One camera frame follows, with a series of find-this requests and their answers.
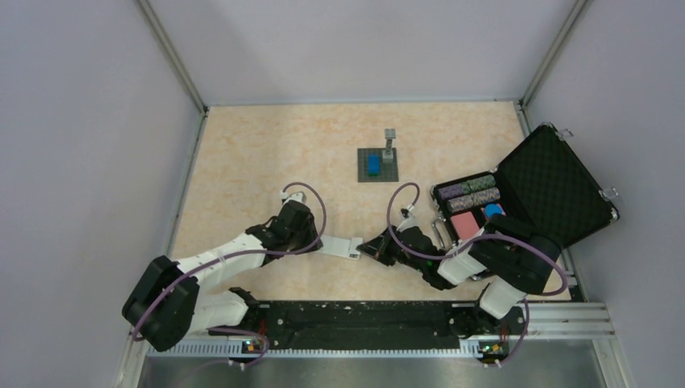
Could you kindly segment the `white remote control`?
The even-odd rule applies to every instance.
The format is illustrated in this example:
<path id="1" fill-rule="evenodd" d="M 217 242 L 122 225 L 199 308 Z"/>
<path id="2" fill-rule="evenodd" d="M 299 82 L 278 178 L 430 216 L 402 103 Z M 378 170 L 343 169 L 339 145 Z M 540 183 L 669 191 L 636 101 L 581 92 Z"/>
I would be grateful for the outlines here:
<path id="1" fill-rule="evenodd" d="M 329 235 L 323 235 L 321 242 L 322 247 L 318 253 L 354 260 L 361 256 L 358 247 L 364 243 L 362 238 L 337 238 Z"/>

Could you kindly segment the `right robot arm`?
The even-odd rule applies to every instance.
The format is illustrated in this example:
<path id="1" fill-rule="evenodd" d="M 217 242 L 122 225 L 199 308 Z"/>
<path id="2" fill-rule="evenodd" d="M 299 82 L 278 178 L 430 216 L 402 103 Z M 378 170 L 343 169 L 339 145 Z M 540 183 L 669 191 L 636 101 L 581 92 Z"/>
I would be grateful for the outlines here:
<path id="1" fill-rule="evenodd" d="M 399 226 L 389 226 L 357 249 L 386 266 L 410 267 L 439 290 L 453 289 L 483 272 L 491 273 L 494 279 L 473 311 L 476 327 L 485 333 L 502 327 L 509 311 L 527 296 L 544 295 L 553 272 L 563 273 L 557 263 L 561 247 L 555 239 L 502 214 L 493 215 L 474 236 L 447 249 L 435 246 L 408 213 Z"/>

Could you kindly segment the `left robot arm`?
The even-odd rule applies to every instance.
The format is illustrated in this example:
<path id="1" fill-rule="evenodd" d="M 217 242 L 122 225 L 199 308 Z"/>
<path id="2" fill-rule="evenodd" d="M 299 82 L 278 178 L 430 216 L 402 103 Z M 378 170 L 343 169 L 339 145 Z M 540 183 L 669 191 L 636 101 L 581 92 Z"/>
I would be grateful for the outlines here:
<path id="1" fill-rule="evenodd" d="M 236 291 L 213 295 L 212 289 L 241 272 L 322 245 L 304 193 L 284 196 L 278 215 L 227 243 L 185 259 L 153 259 L 122 308 L 130 335 L 164 352 L 186 335 L 213 327 L 249 334 L 258 326 L 258 311 Z"/>

